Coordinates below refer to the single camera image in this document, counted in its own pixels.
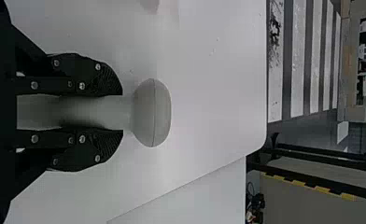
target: yellow black striped edge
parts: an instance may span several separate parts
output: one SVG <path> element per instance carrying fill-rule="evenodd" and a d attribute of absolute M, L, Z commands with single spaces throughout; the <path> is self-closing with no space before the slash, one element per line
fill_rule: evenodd
<path fill-rule="evenodd" d="M 269 178 L 272 178 L 272 179 L 276 179 L 276 180 L 279 180 L 279 181 L 282 181 L 282 182 L 285 182 L 285 183 L 288 183 L 288 184 L 291 184 L 291 185 L 303 187 L 303 188 L 306 188 L 306 189 L 316 190 L 316 191 L 319 191 L 321 193 L 329 194 L 331 196 L 339 197 L 339 198 L 342 198 L 344 200 L 348 200 L 348 201 L 351 201 L 351 202 L 354 202 L 357 198 L 357 196 L 352 195 L 352 194 L 347 194 L 347 193 L 335 194 L 335 193 L 332 193 L 330 189 L 326 189 L 326 188 L 323 188 L 323 187 L 320 187 L 320 186 L 309 187 L 309 186 L 305 185 L 305 183 L 302 182 L 302 181 L 289 180 L 289 179 L 287 179 L 283 176 L 280 176 L 280 175 L 267 175 L 266 173 L 261 173 L 261 174 L 263 176 L 266 176 L 266 177 L 269 177 Z"/>

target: black metal bracket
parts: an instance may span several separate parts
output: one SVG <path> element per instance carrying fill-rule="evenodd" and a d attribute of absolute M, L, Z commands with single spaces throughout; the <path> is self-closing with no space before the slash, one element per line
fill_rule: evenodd
<path fill-rule="evenodd" d="M 270 137 L 271 144 L 268 144 L 268 146 L 263 148 L 261 152 L 270 154 L 273 158 L 284 156 L 304 161 L 314 161 L 366 171 L 366 154 L 361 155 L 315 147 L 281 144 L 279 143 L 279 137 L 279 133 L 274 133 Z"/>

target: white tabletop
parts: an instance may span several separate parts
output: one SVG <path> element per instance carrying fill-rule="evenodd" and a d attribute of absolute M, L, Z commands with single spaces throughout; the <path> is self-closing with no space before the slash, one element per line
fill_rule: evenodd
<path fill-rule="evenodd" d="M 266 1 L 8 0 L 47 53 L 77 52 L 119 72 L 125 92 L 155 77 L 171 92 L 167 140 L 125 134 L 105 164 L 48 172 L 7 223 L 106 223 L 259 149 L 266 134 Z"/>

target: white dome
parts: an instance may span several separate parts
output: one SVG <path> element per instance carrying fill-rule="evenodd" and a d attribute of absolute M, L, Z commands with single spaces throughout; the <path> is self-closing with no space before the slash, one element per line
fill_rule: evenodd
<path fill-rule="evenodd" d="M 148 79 L 134 92 L 133 133 L 147 147 L 156 147 L 171 128 L 171 96 L 159 80 Z"/>

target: floor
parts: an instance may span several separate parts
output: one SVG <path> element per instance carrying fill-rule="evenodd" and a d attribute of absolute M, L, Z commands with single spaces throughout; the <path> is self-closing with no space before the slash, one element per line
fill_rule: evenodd
<path fill-rule="evenodd" d="M 268 134 L 282 133 L 283 142 L 293 145 L 360 153 L 360 125 L 337 121 L 340 1 L 269 1 Z M 357 172 L 339 176 L 333 167 L 313 162 L 278 161 L 325 178 L 366 179 Z M 264 223 L 366 223 L 366 200 L 349 203 L 256 171 L 247 174 L 246 182 L 265 195 Z"/>
<path fill-rule="evenodd" d="M 339 2 L 269 0 L 268 133 L 291 144 L 348 150 L 337 122 Z"/>

